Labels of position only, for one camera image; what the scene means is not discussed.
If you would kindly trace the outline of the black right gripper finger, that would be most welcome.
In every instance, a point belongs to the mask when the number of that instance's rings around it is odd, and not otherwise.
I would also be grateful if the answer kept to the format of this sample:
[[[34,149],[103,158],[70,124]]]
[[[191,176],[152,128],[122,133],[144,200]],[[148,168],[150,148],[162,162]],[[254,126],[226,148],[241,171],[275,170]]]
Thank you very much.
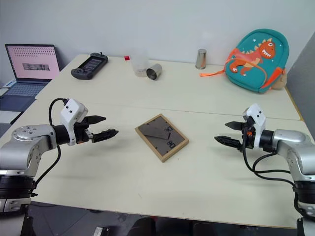
[[[238,121],[231,121],[225,124],[225,126],[233,129],[233,130],[243,130],[244,129],[244,123],[243,122],[238,122]]]
[[[241,142],[239,140],[233,139],[233,138],[228,137],[228,136],[223,136],[223,135],[215,136],[214,139],[224,146],[235,148],[238,151],[243,150],[243,145],[241,144]]]

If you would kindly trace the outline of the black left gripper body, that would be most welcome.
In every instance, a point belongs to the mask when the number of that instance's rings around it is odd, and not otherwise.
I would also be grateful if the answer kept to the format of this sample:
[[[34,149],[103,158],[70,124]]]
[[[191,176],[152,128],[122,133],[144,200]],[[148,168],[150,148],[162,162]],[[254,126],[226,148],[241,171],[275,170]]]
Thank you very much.
[[[75,122],[73,128],[76,144],[88,142],[93,138],[93,134],[88,130],[91,123],[92,117],[85,117],[81,122]]]

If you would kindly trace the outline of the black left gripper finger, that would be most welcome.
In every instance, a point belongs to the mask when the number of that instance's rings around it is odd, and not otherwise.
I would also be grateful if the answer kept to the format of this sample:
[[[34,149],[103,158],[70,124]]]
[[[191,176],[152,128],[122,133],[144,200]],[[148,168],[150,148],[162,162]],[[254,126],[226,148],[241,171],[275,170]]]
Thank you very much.
[[[106,117],[97,116],[97,115],[88,116],[88,124],[96,124],[104,120],[106,120]]]
[[[118,130],[115,129],[108,129],[106,131],[102,131],[98,134],[93,134],[92,137],[92,142],[93,143],[97,143],[97,142],[101,142],[101,141],[105,141],[108,139],[113,138],[114,136],[116,136],[118,134]]]

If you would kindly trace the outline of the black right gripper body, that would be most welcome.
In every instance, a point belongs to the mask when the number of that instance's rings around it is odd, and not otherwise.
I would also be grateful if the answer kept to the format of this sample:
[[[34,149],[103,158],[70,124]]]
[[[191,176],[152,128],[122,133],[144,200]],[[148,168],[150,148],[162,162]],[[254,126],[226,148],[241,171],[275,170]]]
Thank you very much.
[[[246,148],[254,148],[254,120],[249,117],[244,123],[242,123],[242,145]]]

